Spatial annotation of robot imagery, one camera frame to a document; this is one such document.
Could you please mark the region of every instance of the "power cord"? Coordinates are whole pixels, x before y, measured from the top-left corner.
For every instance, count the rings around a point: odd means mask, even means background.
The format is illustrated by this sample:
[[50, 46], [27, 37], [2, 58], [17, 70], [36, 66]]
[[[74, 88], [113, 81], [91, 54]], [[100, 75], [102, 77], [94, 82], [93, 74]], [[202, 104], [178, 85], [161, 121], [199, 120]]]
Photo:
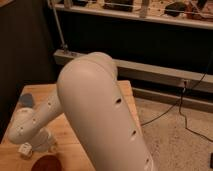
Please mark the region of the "power cord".
[[169, 111], [171, 111], [179, 102], [180, 102], [180, 104], [181, 104], [181, 106], [182, 106], [182, 101], [183, 101], [183, 96], [184, 96], [184, 94], [187, 94], [187, 93], [191, 92], [195, 87], [197, 87], [197, 86], [203, 81], [203, 79], [205, 78], [206, 74], [207, 74], [208, 71], [209, 71], [209, 68], [210, 68], [210, 66], [211, 66], [211, 64], [212, 64], [212, 60], [213, 60], [213, 51], [211, 52], [210, 59], [209, 59], [209, 61], [208, 61], [208, 64], [207, 64], [205, 73], [203, 74], [203, 76], [201, 77], [201, 79], [200, 79], [198, 82], [196, 82], [196, 83], [195, 83], [191, 88], [189, 88], [189, 89], [187, 89], [187, 87], [186, 87], [186, 85], [185, 85], [185, 83], [184, 83], [185, 87], [184, 87], [184, 89], [183, 89], [183, 91], [182, 91], [182, 93], [181, 93], [180, 98], [177, 99], [177, 100], [175, 101], [175, 103], [172, 104], [165, 112], [163, 112], [162, 114], [160, 114], [160, 115], [157, 116], [156, 118], [153, 118], [153, 119], [151, 119], [151, 120], [149, 120], [149, 121], [147, 121], [147, 122], [141, 123], [141, 126], [142, 126], [142, 127], [143, 127], [143, 126], [146, 126], [146, 125], [148, 125], [148, 124], [150, 124], [150, 123], [152, 123], [152, 122], [158, 120], [158, 119], [161, 118], [162, 116], [166, 115], [166, 114], [169, 113]]
[[183, 89], [181, 97], [180, 97], [180, 105], [179, 105], [179, 114], [184, 117], [184, 121], [185, 121], [185, 126], [184, 127], [185, 127], [185, 129], [187, 131], [189, 131], [189, 132], [191, 132], [191, 133], [193, 133], [193, 134], [195, 134], [195, 135], [197, 135], [197, 136], [199, 136], [199, 137], [201, 137], [201, 138], [213, 143], [213, 140], [211, 138], [209, 138], [209, 137], [207, 137], [207, 136], [205, 136], [203, 134], [200, 134], [200, 133], [198, 133], [196, 131], [193, 131], [192, 129], [188, 128], [188, 118], [187, 118], [187, 116], [185, 114], [182, 113], [182, 110], [181, 110], [182, 109], [182, 105], [183, 105], [183, 96], [184, 96], [184, 93], [186, 91], [186, 87], [187, 87], [187, 84], [186, 84], [186, 82], [184, 82], [184, 89]]

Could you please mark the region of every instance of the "hole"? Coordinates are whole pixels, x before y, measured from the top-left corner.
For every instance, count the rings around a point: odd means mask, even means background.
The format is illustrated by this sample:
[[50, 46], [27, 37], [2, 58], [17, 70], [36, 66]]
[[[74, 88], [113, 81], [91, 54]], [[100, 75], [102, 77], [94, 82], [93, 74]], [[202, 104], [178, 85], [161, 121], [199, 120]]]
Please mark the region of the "hole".
[[131, 141], [134, 141], [135, 140], [135, 138], [136, 138], [136, 130], [134, 130], [133, 132], [132, 132], [132, 134], [131, 134]]
[[33, 118], [33, 124], [35, 124], [36, 123], [36, 119], [35, 118]]
[[144, 170], [148, 170], [150, 167], [149, 165], [149, 158], [146, 159], [146, 163], [145, 163], [145, 166], [144, 166]]
[[146, 159], [146, 164], [148, 164], [149, 163], [149, 159]]
[[134, 136], [136, 134], [136, 131], [134, 130], [133, 132], [132, 132], [132, 136]]
[[121, 98], [119, 98], [118, 100], [116, 100], [115, 104], [118, 105], [121, 103]]
[[51, 103], [50, 102], [48, 102], [47, 105], [48, 105], [48, 107], [51, 107]]

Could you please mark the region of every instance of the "electrical outlet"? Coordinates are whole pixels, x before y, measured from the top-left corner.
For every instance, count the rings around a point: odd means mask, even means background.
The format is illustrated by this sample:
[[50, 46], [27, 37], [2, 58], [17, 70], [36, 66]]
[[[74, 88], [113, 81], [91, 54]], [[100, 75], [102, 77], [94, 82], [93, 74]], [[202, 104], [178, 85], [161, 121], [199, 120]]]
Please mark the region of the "electrical outlet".
[[191, 80], [189, 80], [189, 79], [182, 78], [182, 79], [180, 80], [179, 87], [182, 87], [182, 88], [186, 87], [186, 88], [188, 88], [188, 87], [189, 87], [189, 84], [190, 84], [190, 81], [191, 81]]

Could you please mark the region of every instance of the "white robotic arm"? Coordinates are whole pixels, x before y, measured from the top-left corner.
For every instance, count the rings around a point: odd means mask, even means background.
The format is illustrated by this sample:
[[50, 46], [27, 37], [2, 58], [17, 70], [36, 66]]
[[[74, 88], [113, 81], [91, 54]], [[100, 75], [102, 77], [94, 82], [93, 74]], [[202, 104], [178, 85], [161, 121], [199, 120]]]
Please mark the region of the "white robotic arm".
[[156, 171], [108, 55], [91, 53], [68, 63], [47, 101], [14, 118], [10, 141], [38, 145], [45, 134], [40, 129], [62, 112], [97, 171]]

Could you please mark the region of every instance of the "red object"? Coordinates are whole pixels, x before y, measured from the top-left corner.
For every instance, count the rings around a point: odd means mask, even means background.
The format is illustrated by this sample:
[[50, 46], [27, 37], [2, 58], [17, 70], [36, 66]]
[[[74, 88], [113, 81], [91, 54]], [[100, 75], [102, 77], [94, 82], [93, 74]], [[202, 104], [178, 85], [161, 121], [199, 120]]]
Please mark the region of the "red object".
[[61, 162], [53, 155], [43, 156], [36, 161], [31, 171], [61, 171]]

